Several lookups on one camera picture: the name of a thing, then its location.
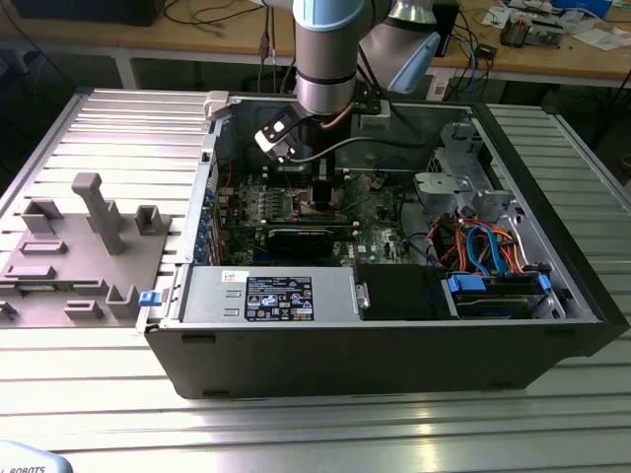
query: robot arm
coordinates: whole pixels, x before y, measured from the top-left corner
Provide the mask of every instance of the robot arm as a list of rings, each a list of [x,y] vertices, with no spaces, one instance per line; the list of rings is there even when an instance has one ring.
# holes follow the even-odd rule
[[[254,1],[293,9],[296,93],[314,115],[339,113],[352,100],[360,40],[380,84],[404,94],[416,89],[440,42],[433,0]]]

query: warning label sticker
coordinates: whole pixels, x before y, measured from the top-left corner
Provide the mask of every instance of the warning label sticker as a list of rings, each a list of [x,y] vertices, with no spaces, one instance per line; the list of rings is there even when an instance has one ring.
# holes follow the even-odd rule
[[[247,278],[245,318],[250,322],[314,320],[312,278]]]

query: wire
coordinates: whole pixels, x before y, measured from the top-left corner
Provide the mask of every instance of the wire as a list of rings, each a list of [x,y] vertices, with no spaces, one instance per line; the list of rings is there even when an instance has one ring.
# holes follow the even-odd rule
[[[469,93],[471,92],[471,86],[473,85],[473,81],[475,80],[475,73],[477,72],[477,58],[475,57],[475,52],[473,51],[473,46],[471,45],[471,43],[469,41],[467,41],[466,39],[461,39],[460,42],[464,43],[468,48],[469,48],[469,53],[471,54],[471,62],[473,64],[472,70],[471,70],[471,77],[469,79],[469,85],[467,86],[467,88],[464,90],[464,95],[462,96],[463,99],[465,99]]]
[[[322,130],[330,130],[331,128],[334,128],[346,117],[346,115],[348,115],[353,110],[354,106],[355,103],[351,101],[348,105],[346,105],[346,108],[339,112],[339,114],[335,118],[327,123],[322,123],[319,127]]]
[[[273,8],[270,8],[270,10],[272,11],[272,80],[274,84],[272,92],[276,94],[276,15]]]
[[[371,78],[368,77],[368,74],[366,74],[366,71],[364,70],[364,68],[359,63],[357,63],[357,71],[359,72],[359,75],[362,76],[362,79],[364,79],[364,82],[368,86],[368,89],[372,90],[373,89],[373,83],[371,82]]]
[[[68,83],[68,85],[72,88],[72,89],[76,89],[77,86],[75,85],[75,83],[68,77],[66,76],[63,71],[61,69],[59,69],[59,67],[57,66],[57,64],[55,64],[52,59],[50,59],[50,57],[48,57],[48,54],[46,54],[45,52],[43,52],[43,50],[26,34],[24,33],[24,30],[22,30],[22,28],[20,28],[20,26],[15,22],[15,20],[13,19],[13,17],[11,15],[9,15],[9,11],[7,10],[6,5],[4,4],[4,0],[0,0],[0,5],[2,5],[2,10],[4,12],[4,15],[7,17],[7,20],[9,20],[9,23],[11,23],[11,25],[13,25],[13,28],[15,28],[17,30],[17,32],[19,34],[22,35],[22,37],[31,44],[32,47],[34,47],[37,52],[39,52],[39,54],[41,54],[46,61],[48,62],[48,64],[50,64],[50,66],[57,71],[57,73],[59,74],[59,76],[61,76],[63,78],[64,81],[66,81]]]
[[[228,16],[223,17],[223,18],[215,18],[213,20],[208,20],[208,21],[203,21],[203,22],[187,22],[187,21],[180,20],[178,18],[172,17],[169,14],[169,10],[171,9],[171,7],[173,5],[175,5],[176,3],[178,3],[179,1],[180,0],[172,0],[171,3],[169,3],[168,5],[165,6],[165,17],[167,19],[171,20],[172,22],[179,23],[180,25],[212,25],[213,23],[221,23],[221,22],[224,22],[226,20],[230,20],[232,18],[238,17],[240,15],[244,15],[244,14],[249,13],[249,12],[255,12],[256,10],[260,10],[261,8],[263,8],[263,7],[249,8],[247,10],[242,10],[240,12],[233,13],[232,15],[228,15]]]
[[[364,48],[362,47],[361,44],[359,44],[358,47],[359,47],[359,55],[361,56],[362,61],[364,61],[364,66],[366,66],[366,71],[368,72],[368,75],[373,81],[373,84],[376,85],[379,91],[381,92],[382,86],[380,85],[379,80],[377,79],[377,76],[375,75],[375,71],[373,71],[373,68],[371,67],[371,63],[368,62],[368,57],[366,56],[366,52],[364,51]]]
[[[207,8],[202,8],[201,10],[197,10],[196,12],[193,11],[193,6],[192,6],[192,0],[186,0],[186,4],[188,6],[188,15],[190,16],[190,20],[194,20],[195,22],[203,22],[204,20],[202,20],[201,18],[199,18],[199,15],[201,13],[205,13],[205,12],[209,12],[209,11],[214,11],[214,10],[223,10],[224,8],[229,8],[232,5],[235,4],[237,0],[230,0],[230,2],[228,2],[226,5],[221,5],[219,7],[207,7]],[[193,25],[194,27],[196,27],[198,30],[202,30],[203,32],[208,32],[208,33],[212,33],[216,36],[219,37],[223,37],[224,34],[219,31],[218,29],[220,29],[223,25],[222,24],[212,24],[212,25]]]
[[[283,94],[287,88],[287,82],[289,81],[289,76],[292,73],[292,69],[296,65],[296,20],[292,18],[292,31],[294,34],[294,58],[292,59],[292,63],[287,68],[287,72],[285,73],[285,77],[283,77],[283,82],[280,83],[280,93]]]
[[[230,187],[230,182],[233,180],[233,163],[228,162],[228,180],[226,181],[226,185],[224,186],[224,195],[226,195],[226,191],[228,187]]]
[[[338,143],[335,143],[334,145],[328,147],[327,149],[325,149],[324,151],[320,151],[319,153],[310,156],[308,158],[303,158],[301,160],[289,160],[291,163],[297,163],[297,164],[302,164],[302,163],[310,163],[312,161],[316,161],[319,160],[321,158],[324,158],[326,155],[328,155],[329,153],[342,148],[344,146],[350,145],[352,143],[359,143],[359,142],[372,142],[372,143],[381,143],[383,145],[389,145],[389,146],[393,146],[395,148],[404,148],[404,149],[416,149],[416,148],[423,148],[424,144],[423,143],[403,143],[400,141],[394,141],[394,140],[386,140],[384,138],[374,138],[372,136],[355,136],[352,138],[347,138],[345,140],[342,140]]]
[[[261,79],[263,77],[263,66],[265,65],[265,59],[269,57],[269,8],[265,9],[265,27],[260,37],[258,55],[260,56],[260,65],[258,66],[258,76],[256,77],[256,91],[260,94],[262,92]]]
[[[506,268],[506,265],[504,264],[504,261],[500,257],[500,250],[497,244],[497,240],[495,239],[494,234],[491,231],[491,229],[489,229],[488,227],[483,227],[481,225],[478,225],[476,227],[473,227],[471,230],[469,230],[469,233],[466,236],[466,254],[468,255],[469,260],[471,261],[471,263],[473,263],[473,266],[475,266],[480,271],[482,271],[486,277],[491,276],[491,273],[489,272],[489,270],[486,269],[473,254],[473,236],[478,231],[484,231],[489,236],[489,244],[491,246],[491,253],[493,255],[493,262],[495,263],[495,268],[500,273],[505,273],[507,268]]]
[[[517,245],[513,245],[513,253],[515,254],[515,267],[517,268],[518,273],[523,273],[522,264],[520,263],[520,254],[517,251]]]
[[[631,79],[631,69],[629,69],[627,76],[624,78],[624,81],[622,81],[622,84],[616,91],[615,95],[613,96],[613,99],[611,99],[611,102],[609,103],[609,105],[613,105],[617,102],[618,97],[620,97],[620,94],[622,94],[622,91],[624,90],[624,87],[627,85],[627,82],[629,82],[629,79]]]

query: paper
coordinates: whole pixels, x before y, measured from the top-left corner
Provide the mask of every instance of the paper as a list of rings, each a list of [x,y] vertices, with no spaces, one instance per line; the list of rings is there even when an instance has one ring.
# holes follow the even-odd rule
[[[491,27],[501,29],[508,21],[510,13],[510,8],[491,7],[489,8],[489,12],[486,14],[486,17],[484,17],[482,25],[489,25]]]
[[[575,34],[574,37],[603,51],[609,51],[624,44],[624,38],[603,30],[589,30],[588,32]]]

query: motherboard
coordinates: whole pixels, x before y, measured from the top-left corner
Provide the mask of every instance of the motherboard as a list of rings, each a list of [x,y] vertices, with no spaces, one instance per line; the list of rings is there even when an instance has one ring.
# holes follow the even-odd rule
[[[222,264],[352,266],[410,262],[398,223],[404,189],[381,173],[348,174],[327,209],[289,178],[248,175],[219,190]]]

